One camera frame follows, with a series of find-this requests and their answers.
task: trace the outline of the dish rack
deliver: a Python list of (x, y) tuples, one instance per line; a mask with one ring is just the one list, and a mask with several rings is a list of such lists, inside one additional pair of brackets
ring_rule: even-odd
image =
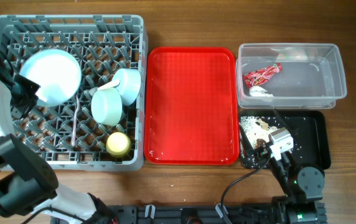
[[(0, 16), (0, 50), (15, 73), (33, 54), (60, 49), (72, 54), (82, 69), (77, 96), (77, 138), (72, 147), (75, 96), (62, 105), (36, 106), (25, 119), (15, 120), (16, 136), (53, 169), (97, 171), (138, 170), (144, 162), (144, 97), (148, 35), (142, 17), (134, 15)], [(91, 111), (89, 90), (109, 82), (120, 68), (141, 73), (141, 90), (117, 127), (98, 124)], [(108, 136), (117, 131), (132, 142), (130, 153), (114, 158), (106, 151)]]

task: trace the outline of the candy wrapper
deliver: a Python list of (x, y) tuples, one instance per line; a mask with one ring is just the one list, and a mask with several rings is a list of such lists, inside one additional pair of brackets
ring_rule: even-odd
[(246, 86), (250, 89), (253, 86), (259, 86), (268, 82), (271, 77), (282, 70), (282, 65), (276, 63), (272, 66), (259, 69), (255, 72), (249, 72), (243, 76), (243, 80), (246, 83)]

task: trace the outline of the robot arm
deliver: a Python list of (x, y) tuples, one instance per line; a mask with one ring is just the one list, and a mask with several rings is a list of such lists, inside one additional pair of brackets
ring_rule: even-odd
[(0, 215), (41, 212), (71, 224), (114, 218), (98, 198), (59, 184), (48, 163), (15, 137), (12, 116), (28, 115), (37, 102), (38, 89), (20, 75), (12, 78), (0, 58), (0, 166), (8, 164), (14, 169), (0, 180)]
[(317, 201), (322, 199), (324, 171), (318, 167), (299, 165), (289, 150), (294, 139), (286, 128), (269, 135), (270, 142), (250, 152), (258, 160), (270, 155), (271, 172), (279, 182), (285, 196), (273, 197), (276, 223), (319, 223)]

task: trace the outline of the wood grain surface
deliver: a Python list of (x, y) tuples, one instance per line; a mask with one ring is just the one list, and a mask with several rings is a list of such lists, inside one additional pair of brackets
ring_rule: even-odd
[[(323, 202), (329, 223), (356, 223), (356, 1), (0, 0), (0, 14), (138, 14), (148, 31), (149, 51), (159, 46), (222, 46), (237, 57), (243, 43), (337, 44), (348, 95), (323, 111), (332, 157)], [(214, 205), (231, 181), (248, 172), (239, 161), (228, 167), (145, 162), (138, 172), (56, 171), (61, 183), (110, 205)], [(226, 200), (269, 202), (282, 193), (271, 172), (263, 170), (232, 188)], [(0, 217), (0, 223), (23, 219)], [(48, 222), (43, 215), (32, 221)]]

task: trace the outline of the black cable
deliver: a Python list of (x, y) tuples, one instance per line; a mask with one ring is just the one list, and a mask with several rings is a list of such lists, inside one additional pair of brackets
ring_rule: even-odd
[(52, 208), (51, 206), (49, 207), (45, 207), (45, 208), (41, 208), (40, 210), (36, 211), (32, 216), (30, 216), (28, 219), (26, 219), (24, 222), (22, 222), (22, 224), (27, 224), (29, 223), (33, 218), (35, 218), (38, 214), (40, 214), (41, 212), (43, 211), (51, 211), (51, 212), (57, 212), (57, 213), (60, 213), (62, 215), (66, 215), (67, 217), (70, 217), (70, 218), (74, 218), (74, 219), (77, 219), (78, 221), (81, 221), (81, 222), (85, 222), (84, 219), (76, 216), (76, 215), (72, 215), (72, 214), (69, 214), (67, 212), (64, 212), (62, 210), (59, 210), (57, 208)]
[(244, 175), (243, 177), (240, 177), (239, 179), (233, 181), (228, 187), (226, 187), (226, 189), (223, 191), (222, 197), (221, 197), (221, 212), (222, 212), (222, 218), (224, 219), (226, 224), (232, 224), (232, 222), (229, 220), (228, 215), (225, 213), (225, 209), (223, 206), (223, 201), (225, 199), (225, 195), (228, 193), (229, 189), (231, 189), (231, 187), (233, 187), (235, 184), (239, 183), (240, 181), (246, 179), (247, 177), (258, 173), (259, 171), (261, 171), (261, 169), (263, 169), (269, 162), (269, 160), (271, 159), (271, 153), (268, 152), (268, 159), (266, 160), (266, 162), (257, 170), (251, 171), (250, 173)]
[(2, 52), (1, 50), (0, 50), (0, 54), (4, 57), (4, 60), (6, 60), (8, 62), (8, 65), (11, 68), (9, 73), (13, 77), (14, 76), (14, 67), (12, 67), (12, 63), (8, 60), (8, 56), (4, 52)]

